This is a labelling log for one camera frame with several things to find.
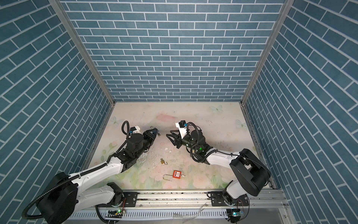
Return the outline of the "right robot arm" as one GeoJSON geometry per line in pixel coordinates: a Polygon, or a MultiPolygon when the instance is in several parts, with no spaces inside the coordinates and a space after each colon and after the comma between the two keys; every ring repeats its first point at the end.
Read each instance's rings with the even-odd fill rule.
{"type": "Polygon", "coordinates": [[[236,177],[213,200],[235,205],[245,195],[258,196],[271,178],[269,169],[249,150],[240,152],[220,151],[206,142],[202,130],[194,123],[184,120],[176,123],[177,130],[171,130],[166,137],[176,148],[185,147],[197,163],[218,165],[231,169],[236,177]]]}

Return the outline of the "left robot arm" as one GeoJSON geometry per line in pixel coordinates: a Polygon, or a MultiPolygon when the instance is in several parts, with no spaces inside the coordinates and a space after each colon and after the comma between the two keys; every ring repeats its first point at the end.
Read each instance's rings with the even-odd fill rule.
{"type": "Polygon", "coordinates": [[[158,135],[152,128],[140,132],[138,126],[130,127],[128,121],[122,124],[126,135],[124,143],[103,163],[70,175],[56,174],[41,195],[31,201],[21,217],[26,220],[43,218],[49,224],[61,224],[73,213],[100,204],[112,207],[124,205],[123,190],[115,183],[93,189],[92,186],[130,169],[137,159],[148,152],[158,135]]]}

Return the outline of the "blue padlock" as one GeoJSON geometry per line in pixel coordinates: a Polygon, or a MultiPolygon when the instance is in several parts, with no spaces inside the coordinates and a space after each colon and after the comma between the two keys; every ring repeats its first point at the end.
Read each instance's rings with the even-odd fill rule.
{"type": "Polygon", "coordinates": [[[153,128],[151,130],[152,134],[154,134],[155,136],[160,136],[159,130],[157,128],[153,128]]]}

